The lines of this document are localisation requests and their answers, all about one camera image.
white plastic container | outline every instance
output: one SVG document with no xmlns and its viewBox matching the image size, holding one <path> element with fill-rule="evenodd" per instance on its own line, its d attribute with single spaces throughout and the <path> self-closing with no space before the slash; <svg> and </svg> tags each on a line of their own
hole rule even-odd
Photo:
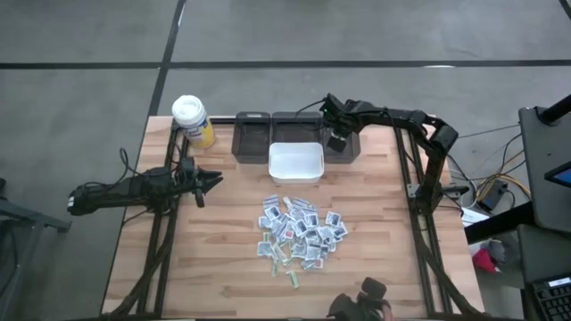
<svg viewBox="0 0 571 321">
<path fill-rule="evenodd" d="M 274 143 L 269 146 L 269 174 L 278 184 L 317 183 L 325 165 L 319 143 Z"/>
<path fill-rule="evenodd" d="M 194 148 L 210 147 L 215 140 L 214 129 L 203 102 L 193 95 L 182 95 L 172 104 L 172 116 L 182 127 Z"/>
</svg>

red object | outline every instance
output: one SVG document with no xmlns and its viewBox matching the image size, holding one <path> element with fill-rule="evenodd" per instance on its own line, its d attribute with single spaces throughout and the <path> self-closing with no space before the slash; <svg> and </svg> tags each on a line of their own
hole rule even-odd
<svg viewBox="0 0 571 321">
<path fill-rule="evenodd" d="M 481 249 L 478 251 L 473 257 L 472 262 L 474 262 L 474 266 L 477 268 L 481 268 L 484 271 L 488 271 L 490 273 L 496 273 L 496 267 L 492 263 L 492 257 L 490 257 L 490 253 L 487 249 Z"/>
</svg>

pile of packets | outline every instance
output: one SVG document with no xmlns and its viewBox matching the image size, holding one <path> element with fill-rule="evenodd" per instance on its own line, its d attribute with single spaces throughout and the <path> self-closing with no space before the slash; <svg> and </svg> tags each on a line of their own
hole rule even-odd
<svg viewBox="0 0 571 321">
<path fill-rule="evenodd" d="M 329 211 L 325 225 L 319 224 L 315 206 L 301 198 L 283 198 L 288 212 L 279 208 L 279 197 L 274 194 L 264 199 L 264 216 L 258 218 L 258 226 L 269 232 L 263 233 L 263 241 L 258 243 L 258 256 L 273 259 L 272 276 L 277 275 L 277 265 L 289 268 L 298 258 L 305 270 L 322 269 L 329 253 L 335 252 L 337 244 L 348 233 L 341 215 Z M 289 249 L 288 257 L 284 248 Z M 288 271 L 294 288 L 299 287 L 294 271 Z"/>
</svg>

concrete floor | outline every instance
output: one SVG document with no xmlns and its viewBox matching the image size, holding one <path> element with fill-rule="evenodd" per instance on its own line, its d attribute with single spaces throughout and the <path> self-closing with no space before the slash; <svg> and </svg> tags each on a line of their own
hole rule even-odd
<svg viewBox="0 0 571 321">
<path fill-rule="evenodd" d="M 159 62 L 176 4 L 0 0 L 0 62 Z M 555 0 L 194 0 L 173 61 L 571 59 L 569 29 Z M 0 70 L 8 197 L 70 218 L 73 188 L 117 177 L 121 146 L 135 161 L 157 74 Z M 571 67 L 170 70 L 158 113 L 169 114 L 182 94 L 201 97 L 210 115 L 233 115 L 295 111 L 331 92 L 434 113 L 465 135 L 515 124 L 519 108 L 549 106 L 569 94 L 569 83 Z M 501 154 L 481 163 L 517 133 L 460 139 L 451 154 L 469 175 L 486 176 Z M 510 153 L 520 148 L 516 142 Z M 525 168 L 513 174 L 526 183 Z M 45 232 L 19 319 L 98 314 L 122 210 L 71 219 L 67 235 Z M 505 288 L 521 282 L 516 268 L 479 280 L 488 312 L 517 317 L 516 295 Z"/>
</svg>

metal leg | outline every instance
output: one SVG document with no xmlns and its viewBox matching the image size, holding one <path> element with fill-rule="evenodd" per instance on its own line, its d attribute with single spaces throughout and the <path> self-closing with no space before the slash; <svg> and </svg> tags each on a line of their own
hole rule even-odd
<svg viewBox="0 0 571 321">
<path fill-rule="evenodd" d="M 0 216 L 7 216 L 9 218 L 22 220 L 28 219 L 34 222 L 42 223 L 44 226 L 56 228 L 58 232 L 63 233 L 70 230 L 71 221 L 52 218 L 46 214 L 28 210 L 16 204 L 10 203 L 7 200 L 0 199 Z"/>
<path fill-rule="evenodd" d="M 534 208 L 531 202 L 464 227 L 464 232 L 466 232 L 468 243 L 471 244 L 494 235 L 513 231 L 520 224 L 535 226 Z"/>
</svg>

